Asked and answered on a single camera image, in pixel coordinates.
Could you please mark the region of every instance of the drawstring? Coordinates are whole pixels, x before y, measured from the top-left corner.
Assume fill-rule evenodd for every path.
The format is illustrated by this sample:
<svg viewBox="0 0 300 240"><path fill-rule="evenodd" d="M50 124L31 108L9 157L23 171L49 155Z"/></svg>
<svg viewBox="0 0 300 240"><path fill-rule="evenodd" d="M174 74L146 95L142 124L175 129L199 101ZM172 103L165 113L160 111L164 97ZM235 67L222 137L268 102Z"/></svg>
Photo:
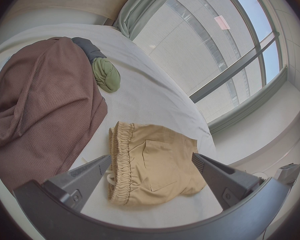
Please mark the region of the drawstring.
<svg viewBox="0 0 300 240"><path fill-rule="evenodd" d="M107 180L108 182L111 184L111 185L116 185L116 182L115 182L115 174L113 173L112 170L106 170L105 171L106 173L108 173L107 175Z"/></svg>

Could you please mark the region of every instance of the khaki shorts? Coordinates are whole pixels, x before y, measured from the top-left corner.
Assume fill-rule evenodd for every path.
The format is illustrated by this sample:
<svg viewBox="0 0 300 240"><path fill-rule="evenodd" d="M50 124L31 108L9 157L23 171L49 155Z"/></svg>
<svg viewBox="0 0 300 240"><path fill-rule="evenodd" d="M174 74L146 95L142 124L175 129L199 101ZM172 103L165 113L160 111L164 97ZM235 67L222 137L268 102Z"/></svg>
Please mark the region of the khaki shorts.
<svg viewBox="0 0 300 240"><path fill-rule="evenodd" d="M197 140L166 127L117 122L109 129L109 146L108 197L115 204L157 205L206 185L191 161Z"/></svg>

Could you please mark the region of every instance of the white bed sheet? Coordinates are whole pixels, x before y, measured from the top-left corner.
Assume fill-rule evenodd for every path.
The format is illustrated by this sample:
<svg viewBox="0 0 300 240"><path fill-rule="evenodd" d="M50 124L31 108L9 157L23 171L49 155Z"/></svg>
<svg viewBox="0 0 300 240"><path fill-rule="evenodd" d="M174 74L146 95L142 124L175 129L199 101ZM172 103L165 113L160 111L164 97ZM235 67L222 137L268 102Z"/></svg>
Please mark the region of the white bed sheet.
<svg viewBox="0 0 300 240"><path fill-rule="evenodd" d="M59 24L26 30L0 45L0 70L22 47L56 36L90 39L121 75L118 91L100 89L108 114L71 168L109 153L108 129L117 121L168 127L197 139L199 153L218 160L208 125L196 105L143 50L113 27ZM178 196L161 205L143 207L114 205L107 200L107 193L103 177L82 213L121 226L164 228L197 222L222 211L208 186L193 196Z"/></svg>

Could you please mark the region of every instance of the shorts pocket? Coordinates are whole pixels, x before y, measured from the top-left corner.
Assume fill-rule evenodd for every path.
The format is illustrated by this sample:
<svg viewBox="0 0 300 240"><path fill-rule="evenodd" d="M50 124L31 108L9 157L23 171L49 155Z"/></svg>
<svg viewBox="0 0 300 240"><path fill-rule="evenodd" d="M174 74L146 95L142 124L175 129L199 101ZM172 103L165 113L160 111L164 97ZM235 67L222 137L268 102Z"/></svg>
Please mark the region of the shorts pocket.
<svg viewBox="0 0 300 240"><path fill-rule="evenodd" d="M177 181L178 167L173 160L170 144L147 139L143 159L151 191L159 190Z"/></svg>

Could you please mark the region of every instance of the clothing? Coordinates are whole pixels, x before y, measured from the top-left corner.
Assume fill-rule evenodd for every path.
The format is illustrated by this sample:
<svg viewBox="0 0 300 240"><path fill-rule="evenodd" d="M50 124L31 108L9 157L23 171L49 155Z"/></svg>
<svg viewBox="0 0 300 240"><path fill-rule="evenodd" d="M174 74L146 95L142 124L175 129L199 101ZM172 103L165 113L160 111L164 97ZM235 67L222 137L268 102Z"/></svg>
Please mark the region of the clothing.
<svg viewBox="0 0 300 240"><path fill-rule="evenodd" d="M79 46L87 55L90 64L92 64L94 58L106 58L106 56L95 46L89 39L74 37L71 39L77 46Z"/></svg>
<svg viewBox="0 0 300 240"><path fill-rule="evenodd" d="M54 37L12 55L0 71L0 178L9 191L67 171L105 115L83 50Z"/></svg>
<svg viewBox="0 0 300 240"><path fill-rule="evenodd" d="M107 58L95 58L91 66L96 82L103 90L113 93L120 88L120 73Z"/></svg>
<svg viewBox="0 0 300 240"><path fill-rule="evenodd" d="M118 205L157 205L206 185L192 163L197 141L166 127L118 122L109 129L108 198Z"/></svg>

